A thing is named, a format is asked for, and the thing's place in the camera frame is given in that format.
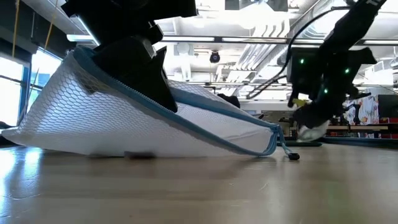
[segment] ceiling duct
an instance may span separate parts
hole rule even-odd
[[[319,13],[327,10],[331,4],[333,4],[333,1],[331,2],[329,0],[318,0],[317,2],[315,2],[314,5],[306,13],[304,13],[301,18],[297,19],[297,21],[295,21],[291,25],[290,32],[287,34],[287,37],[293,37],[294,34],[296,34],[301,29],[301,27],[303,27],[308,21],[313,19]],[[308,35],[303,33],[299,36],[299,38],[303,36],[308,37],[309,35],[311,35],[310,33]],[[285,45],[273,45],[270,48],[270,51],[268,51],[268,53],[266,54],[266,56],[262,58],[262,60],[255,66],[255,69],[258,71],[258,73],[261,73],[261,70],[268,67],[272,61],[277,61],[279,57],[283,58],[286,50],[287,46]]]
[[[289,20],[284,16],[279,16],[279,19],[275,20],[278,14],[273,11],[269,5],[259,3],[257,6],[247,7],[245,10],[249,10],[251,14],[273,14],[274,20],[264,20],[263,23],[256,26],[253,33],[253,37],[284,37],[289,33],[290,25]],[[240,70],[252,70],[258,65],[262,59],[264,59],[266,53],[270,50],[270,45],[264,44],[247,44],[241,55],[240,59],[236,63],[236,68]]]
[[[193,45],[188,43],[178,43],[174,45],[174,55],[180,57],[182,79],[190,81],[192,79],[190,56],[193,56]]]

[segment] glass wall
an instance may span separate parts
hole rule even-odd
[[[61,59],[39,49],[36,54],[32,56],[32,75],[30,76],[30,84],[37,87],[44,87],[50,80],[50,77],[61,64]],[[40,95],[40,88],[33,88],[28,101],[27,111],[29,111],[33,102]]]
[[[0,56],[0,121],[11,126],[17,125],[27,99],[28,80],[34,87],[31,89],[27,111],[60,64],[60,58],[39,49],[32,56],[32,70],[29,73],[29,65]]]
[[[0,57],[0,121],[16,125],[21,102],[24,66]]]

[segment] black cable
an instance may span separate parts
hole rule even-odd
[[[246,96],[246,99],[251,100],[255,98],[256,96],[260,95],[261,92],[263,92],[266,88],[268,88],[272,83],[275,82],[275,79],[277,80],[277,77],[284,72],[286,69],[287,65],[290,62],[290,58],[292,56],[292,46],[294,41],[297,39],[297,37],[313,22],[315,22],[317,19],[323,17],[326,14],[329,14],[330,12],[337,11],[337,10],[347,10],[350,9],[349,6],[339,6],[339,7],[332,7],[331,9],[315,16],[312,18],[310,21],[308,21],[303,27],[301,27],[298,32],[292,37],[290,40],[288,46],[287,46],[287,53],[286,53],[286,61],[284,63],[284,66],[281,68],[281,70],[278,72],[278,74],[274,75],[271,79],[267,80],[264,82],[262,85],[257,86],[255,89],[249,92],[249,94]]]

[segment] pipe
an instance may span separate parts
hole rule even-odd
[[[313,12],[316,9],[316,7],[322,7],[325,4],[329,4],[329,0],[318,0],[315,2],[302,16],[300,16],[293,24],[290,26],[292,27],[290,33],[288,36],[293,36],[304,24],[306,24],[312,17],[313,17]],[[272,59],[274,59],[275,56],[280,55],[280,52],[286,50],[285,46],[277,45],[275,46],[267,55],[266,57],[258,63],[257,66],[255,66],[256,71],[258,73],[261,72],[261,70],[265,67],[268,66],[268,64],[271,62]]]
[[[263,33],[263,37],[269,37],[272,32],[274,31],[274,26],[272,25],[266,25],[265,32]],[[240,69],[243,69],[247,67],[248,63],[253,60],[254,57],[256,57],[256,54],[261,54],[261,52],[264,50],[264,47],[266,45],[262,44],[255,44],[253,45],[253,50],[249,53],[247,57],[245,57],[243,63],[240,65]]]
[[[283,31],[278,34],[279,36],[285,37],[289,31],[290,31],[290,26],[289,26],[289,20],[286,19],[283,23]],[[271,52],[272,50],[275,49],[275,45],[268,45],[267,49],[263,51],[263,53],[257,58],[257,60],[253,63],[251,63],[248,66],[248,69],[250,68],[251,70],[255,69]]]
[[[253,33],[253,37],[268,37],[268,25],[264,27],[257,27]],[[236,63],[236,68],[241,69],[244,63],[251,57],[251,55],[256,51],[257,44],[249,44],[245,46],[242,56],[239,58],[238,63]]]
[[[275,31],[271,34],[271,37],[278,37],[282,33],[282,29],[283,29],[283,24],[281,26],[276,25]],[[267,55],[268,52],[270,51],[270,47],[271,46],[268,45],[268,47],[264,51],[265,55]],[[252,68],[253,65],[258,64],[260,62],[261,62],[261,58],[258,57],[258,58],[256,58],[256,60],[249,63],[248,66],[246,67],[246,69]]]

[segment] fluorescent light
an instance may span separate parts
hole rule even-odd
[[[90,37],[93,39],[92,41],[94,41],[94,43],[99,46],[100,43],[98,42],[98,40],[93,36],[93,34],[91,33],[90,29],[87,28],[86,24],[78,17],[78,20],[80,21],[81,25],[85,28],[85,30],[87,31],[87,33],[90,35]]]
[[[398,40],[365,40],[364,45],[398,45]]]
[[[292,47],[301,47],[301,48],[318,48],[319,45],[310,45],[310,44],[303,44],[303,45],[295,45],[293,44]]]
[[[185,82],[185,83],[195,84],[195,85],[205,85],[205,82]],[[241,83],[241,82],[236,82],[236,83],[233,83],[233,82],[209,82],[209,84],[210,85],[214,85],[214,86],[237,86],[237,85],[239,85],[239,86],[243,86],[243,85],[246,85],[246,86],[259,86],[259,85],[261,85],[261,83]],[[292,84],[289,84],[289,83],[288,84],[274,83],[271,86],[286,86],[286,87],[289,87],[289,86],[292,86]]]
[[[312,45],[312,44],[322,44],[323,43],[323,39],[295,39],[293,44],[308,44],[308,45]]]
[[[214,42],[214,37],[179,37],[165,36],[163,42]]]
[[[223,42],[242,42],[242,43],[262,43],[262,44],[286,44],[287,39],[285,38],[261,38],[261,37],[223,37]]]
[[[70,42],[92,42],[92,41],[94,41],[94,38],[91,35],[68,34],[67,39]]]

